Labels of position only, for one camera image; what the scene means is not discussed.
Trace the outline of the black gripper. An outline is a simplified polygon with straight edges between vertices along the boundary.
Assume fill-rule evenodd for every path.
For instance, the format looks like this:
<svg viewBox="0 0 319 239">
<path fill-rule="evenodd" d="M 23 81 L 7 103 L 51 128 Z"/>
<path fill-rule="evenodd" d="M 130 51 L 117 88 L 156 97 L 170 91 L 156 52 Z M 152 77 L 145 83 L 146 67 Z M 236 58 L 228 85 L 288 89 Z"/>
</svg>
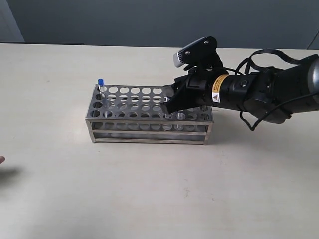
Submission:
<svg viewBox="0 0 319 239">
<path fill-rule="evenodd" d="M 168 102 L 162 102 L 162 111 L 171 114 L 202 105 L 212 106 L 212 86 L 221 75 L 228 75 L 225 69 L 200 70 L 197 68 L 188 71 L 187 75 L 178 77 L 174 84 L 164 85 L 162 91 Z"/>
</svg>

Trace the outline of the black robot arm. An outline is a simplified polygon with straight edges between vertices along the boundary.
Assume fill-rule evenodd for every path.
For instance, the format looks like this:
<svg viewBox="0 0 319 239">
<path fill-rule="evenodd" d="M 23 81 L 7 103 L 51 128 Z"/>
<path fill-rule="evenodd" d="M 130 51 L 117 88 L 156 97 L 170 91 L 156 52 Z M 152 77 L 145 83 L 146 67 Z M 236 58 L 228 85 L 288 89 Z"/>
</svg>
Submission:
<svg viewBox="0 0 319 239">
<path fill-rule="evenodd" d="M 260 121 L 282 124 L 292 114 L 319 109 L 319 57 L 291 61 L 283 70 L 261 67 L 248 74 L 230 74 L 219 57 L 188 65 L 187 75 L 168 88 L 172 96 L 161 103 L 166 114 L 199 106 L 248 112 Z"/>
</svg>

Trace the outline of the person fingertip at left edge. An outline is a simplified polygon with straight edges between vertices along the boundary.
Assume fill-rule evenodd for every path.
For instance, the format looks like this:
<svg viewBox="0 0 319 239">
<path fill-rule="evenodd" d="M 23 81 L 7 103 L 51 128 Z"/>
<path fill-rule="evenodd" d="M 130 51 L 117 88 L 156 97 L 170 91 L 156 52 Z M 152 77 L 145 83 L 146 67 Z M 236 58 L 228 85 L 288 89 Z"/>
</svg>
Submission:
<svg viewBox="0 0 319 239">
<path fill-rule="evenodd" d="M 4 163 L 4 161 L 5 161 L 5 157 L 0 156 L 0 164 Z"/>
</svg>

